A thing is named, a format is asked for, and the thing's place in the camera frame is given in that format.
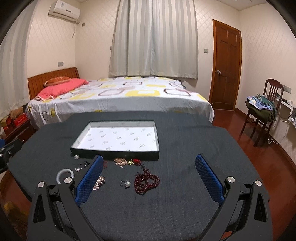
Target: dark gray tablecloth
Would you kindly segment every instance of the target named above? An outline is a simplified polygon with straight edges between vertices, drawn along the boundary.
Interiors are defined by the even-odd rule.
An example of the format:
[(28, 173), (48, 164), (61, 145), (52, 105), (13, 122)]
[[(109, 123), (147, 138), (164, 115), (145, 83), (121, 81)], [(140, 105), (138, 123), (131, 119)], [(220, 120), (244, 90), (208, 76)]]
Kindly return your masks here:
[[(218, 208), (195, 169), (195, 157), (200, 153), (237, 181), (253, 183), (259, 178), (227, 130), (212, 126), (201, 115), (173, 112), (74, 114), (66, 122), (48, 124), (37, 131), (11, 159), (9, 170), (32, 197), (40, 181), (53, 185), (59, 170), (73, 168), (84, 161), (75, 160), (69, 147), (89, 121), (129, 120), (155, 121), (159, 160), (144, 164), (159, 176), (160, 184), (140, 196), (133, 188), (140, 168), (120, 168), (108, 162), (102, 172), (106, 183), (81, 205), (103, 239), (178, 241), (198, 237)], [(130, 180), (131, 188), (122, 188), (121, 180)], [(232, 222), (238, 214), (236, 210)], [(61, 215), (70, 225), (63, 211)]]

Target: ceiling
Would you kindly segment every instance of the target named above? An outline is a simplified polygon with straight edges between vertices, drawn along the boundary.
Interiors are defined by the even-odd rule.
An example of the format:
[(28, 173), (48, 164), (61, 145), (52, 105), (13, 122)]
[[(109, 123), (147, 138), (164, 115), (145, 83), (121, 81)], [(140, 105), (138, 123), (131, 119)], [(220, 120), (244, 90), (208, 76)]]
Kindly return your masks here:
[(239, 11), (244, 10), (248, 7), (253, 7), (255, 5), (267, 3), (266, 0), (218, 0), (218, 1), (225, 3), (228, 6), (231, 6)]

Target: striped curtain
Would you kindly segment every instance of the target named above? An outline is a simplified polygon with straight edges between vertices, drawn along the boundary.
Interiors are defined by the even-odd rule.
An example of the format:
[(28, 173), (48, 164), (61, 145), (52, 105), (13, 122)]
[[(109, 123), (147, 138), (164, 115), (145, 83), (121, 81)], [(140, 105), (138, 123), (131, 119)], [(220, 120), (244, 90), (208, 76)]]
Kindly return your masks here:
[(193, 0), (121, 0), (109, 75), (197, 78)]
[(34, 0), (22, 11), (0, 45), (0, 119), (30, 101), (27, 48), (37, 2)]

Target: dark red bead necklace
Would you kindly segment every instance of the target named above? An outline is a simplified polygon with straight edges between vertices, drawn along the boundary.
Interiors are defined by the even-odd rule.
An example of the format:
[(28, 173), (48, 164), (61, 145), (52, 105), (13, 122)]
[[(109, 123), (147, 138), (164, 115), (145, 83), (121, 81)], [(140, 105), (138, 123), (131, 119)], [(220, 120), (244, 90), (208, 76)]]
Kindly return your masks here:
[(134, 187), (137, 194), (143, 195), (147, 191), (156, 188), (159, 185), (159, 177), (151, 174), (151, 172), (146, 169), (143, 164), (141, 164), (139, 159), (133, 159), (133, 163), (136, 166), (141, 166), (144, 172), (143, 174), (138, 174), (135, 178)]

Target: silver ring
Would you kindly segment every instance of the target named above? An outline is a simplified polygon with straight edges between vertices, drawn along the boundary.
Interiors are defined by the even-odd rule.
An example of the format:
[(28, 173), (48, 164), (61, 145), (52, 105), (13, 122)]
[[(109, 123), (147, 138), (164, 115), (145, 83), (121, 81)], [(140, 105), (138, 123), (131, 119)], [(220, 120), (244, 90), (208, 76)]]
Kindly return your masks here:
[(56, 181), (58, 184), (61, 184), (61, 182), (59, 181), (59, 178), (62, 174), (66, 173), (66, 172), (69, 172), (71, 174), (71, 177), (74, 178), (74, 172), (68, 168), (65, 168), (65, 169), (62, 169), (58, 172), (57, 174), (57, 178), (56, 178)]

